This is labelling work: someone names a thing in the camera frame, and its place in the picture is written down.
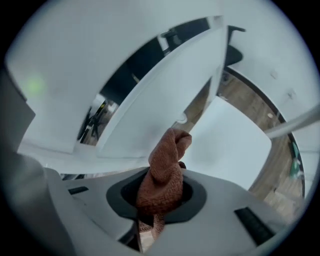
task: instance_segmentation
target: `metal rod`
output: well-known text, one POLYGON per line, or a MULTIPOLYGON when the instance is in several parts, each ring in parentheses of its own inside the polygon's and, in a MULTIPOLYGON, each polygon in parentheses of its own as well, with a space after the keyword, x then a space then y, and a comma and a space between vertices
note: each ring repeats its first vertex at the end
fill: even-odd
POLYGON ((264 132, 270 139, 273 139, 307 127, 317 121, 320 121, 320 104, 308 112, 264 132))

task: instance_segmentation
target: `white panel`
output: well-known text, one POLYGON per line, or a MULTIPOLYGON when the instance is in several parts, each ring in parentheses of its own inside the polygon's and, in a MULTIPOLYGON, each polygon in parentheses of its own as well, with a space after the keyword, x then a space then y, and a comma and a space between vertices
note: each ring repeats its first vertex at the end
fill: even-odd
MULTIPOLYGON (((264 92, 287 121, 319 104, 317 67, 287 17, 267 0, 223 3, 226 24, 246 29, 233 32, 230 44, 243 53, 243 60, 231 68, 264 92)), ((293 136, 299 150, 319 150, 319 124, 295 131, 293 136)), ((301 159, 308 166, 307 172, 314 175, 319 158, 301 154, 301 159)))
POLYGON ((60 174, 97 174, 149 166, 148 158, 98 158, 95 147, 76 144, 73 154, 43 149, 22 142, 18 152, 33 157, 42 166, 60 174))
POLYGON ((188 170, 238 184, 248 190, 263 168, 271 141, 247 116, 220 97, 191 130, 182 161, 188 170))
POLYGON ((320 153, 319 152, 300 152, 301 160, 305 175, 305 191, 304 196, 307 197, 312 183, 316 177, 316 170, 318 170, 320 153))
POLYGON ((160 61, 131 91, 103 131, 100 157, 148 157, 222 63, 224 29, 207 30, 160 61))
POLYGON ((221 15, 219 0, 51 1, 24 26, 5 63, 36 113, 24 141, 71 153, 114 71, 175 25, 221 15))

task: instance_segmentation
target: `brown towel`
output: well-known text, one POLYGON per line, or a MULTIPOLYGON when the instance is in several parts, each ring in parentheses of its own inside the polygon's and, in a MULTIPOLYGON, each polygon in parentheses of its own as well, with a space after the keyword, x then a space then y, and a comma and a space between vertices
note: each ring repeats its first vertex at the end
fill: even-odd
MULTIPOLYGON (((150 169, 137 193, 139 214, 153 216, 152 235, 156 238, 164 228, 164 214, 180 205, 183 193, 183 162, 178 162, 192 142, 189 133, 169 128, 149 156, 150 169)), ((139 222, 140 232, 151 227, 139 222)))

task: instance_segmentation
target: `chair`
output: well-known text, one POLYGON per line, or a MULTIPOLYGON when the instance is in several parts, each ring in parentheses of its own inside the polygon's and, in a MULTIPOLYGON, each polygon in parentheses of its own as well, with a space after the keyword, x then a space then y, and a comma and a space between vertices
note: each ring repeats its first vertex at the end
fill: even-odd
POLYGON ((246 32, 246 30, 244 28, 237 27, 237 26, 230 26, 230 25, 228 26, 228 41, 227 41, 228 46, 227 46, 227 49, 226 49, 224 67, 227 67, 227 66, 230 66, 232 64, 238 63, 244 57, 243 54, 241 53, 241 51, 239 51, 238 49, 236 49, 235 47, 230 45, 232 33, 234 31, 246 32))

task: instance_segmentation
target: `green light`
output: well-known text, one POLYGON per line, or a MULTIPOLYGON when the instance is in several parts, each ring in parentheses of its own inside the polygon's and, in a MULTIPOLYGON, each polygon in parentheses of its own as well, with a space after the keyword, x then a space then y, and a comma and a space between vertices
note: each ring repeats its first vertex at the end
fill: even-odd
POLYGON ((30 96, 38 96, 45 89, 45 82, 40 76, 31 76, 26 84, 26 90, 30 96))

